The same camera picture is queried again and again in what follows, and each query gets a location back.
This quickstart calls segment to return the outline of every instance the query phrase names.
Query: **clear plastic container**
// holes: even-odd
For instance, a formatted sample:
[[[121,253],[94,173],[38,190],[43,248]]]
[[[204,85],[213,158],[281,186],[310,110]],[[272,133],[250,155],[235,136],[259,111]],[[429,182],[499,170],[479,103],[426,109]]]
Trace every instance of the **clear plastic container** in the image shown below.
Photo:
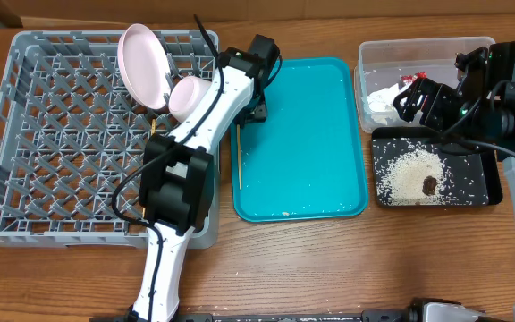
[[[368,96],[390,88],[401,76],[425,72],[436,82],[456,87],[456,53],[469,53],[494,43],[490,37],[428,38],[368,41],[359,46],[359,64],[355,68],[355,99],[363,131],[371,133],[383,126],[418,126],[418,119],[407,123],[396,110],[371,108]]]

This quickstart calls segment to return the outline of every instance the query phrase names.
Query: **blue tray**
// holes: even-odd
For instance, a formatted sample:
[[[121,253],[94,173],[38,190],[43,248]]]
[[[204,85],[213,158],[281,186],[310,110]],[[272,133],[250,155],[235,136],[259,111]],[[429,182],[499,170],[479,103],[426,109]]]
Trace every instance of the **blue tray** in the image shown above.
[[[283,61],[266,89],[267,121],[241,129],[241,190],[231,128],[233,205],[240,217],[314,219],[365,209],[367,179],[352,89],[349,66],[340,59]]]

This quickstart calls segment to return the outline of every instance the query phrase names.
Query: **wood grain surface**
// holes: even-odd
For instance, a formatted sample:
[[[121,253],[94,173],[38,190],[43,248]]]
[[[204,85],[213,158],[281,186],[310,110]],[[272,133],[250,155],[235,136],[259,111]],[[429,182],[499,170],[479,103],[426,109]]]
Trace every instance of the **wood grain surface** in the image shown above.
[[[229,22],[207,27],[219,34],[222,48],[246,48],[254,34],[261,33],[275,39],[284,58],[337,56],[351,69],[357,64],[360,43],[367,40],[515,40],[515,15]],[[0,80],[17,31],[0,30]],[[361,138],[367,179],[372,182],[369,136],[362,133]],[[369,184],[371,201],[354,219],[256,225],[239,219],[232,208],[228,138],[221,153],[219,240],[210,249],[187,253],[180,286],[182,312],[361,312],[403,308],[414,296],[431,296],[511,319],[515,236],[505,181],[504,201],[496,207],[380,208]],[[0,321],[86,321],[122,314],[139,291],[145,257],[144,250],[117,247],[0,248]]]

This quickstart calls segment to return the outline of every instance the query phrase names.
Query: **wooden table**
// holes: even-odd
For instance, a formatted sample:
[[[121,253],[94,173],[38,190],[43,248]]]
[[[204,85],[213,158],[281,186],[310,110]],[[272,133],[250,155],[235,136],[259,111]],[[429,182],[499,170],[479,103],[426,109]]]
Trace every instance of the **wooden table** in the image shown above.
[[[207,27],[219,34],[222,48],[246,48],[254,34],[261,33],[275,39],[284,58],[337,56],[351,69],[359,45],[367,40],[515,40],[515,15],[228,22]],[[0,30],[0,81],[17,31]],[[372,182],[369,136],[362,133],[361,138]],[[371,185],[371,201],[354,219],[256,225],[233,211],[229,151],[229,140],[224,140],[220,237],[208,250],[188,252],[180,288],[182,312],[361,312],[403,308],[414,296],[428,296],[462,301],[511,319],[515,237],[506,182],[504,201],[496,207],[385,209],[374,202]],[[0,248],[0,320],[86,321],[122,314],[139,291],[145,256],[144,250],[116,247]]]

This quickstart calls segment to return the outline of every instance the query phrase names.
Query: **gray basket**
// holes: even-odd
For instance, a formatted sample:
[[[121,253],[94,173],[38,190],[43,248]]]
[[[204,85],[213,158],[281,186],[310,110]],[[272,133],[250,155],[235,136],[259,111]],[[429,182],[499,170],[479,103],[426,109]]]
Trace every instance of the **gray basket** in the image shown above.
[[[198,31],[155,33],[171,84],[187,75],[212,78],[214,61]],[[146,247],[148,233],[118,219],[110,199],[123,174],[141,165],[152,119],[160,133],[173,123],[124,87],[116,61],[121,35],[25,31],[13,39],[0,89],[0,245]],[[126,216],[142,217],[138,191],[139,178],[122,190],[118,208]],[[215,242],[217,207],[191,248]]]

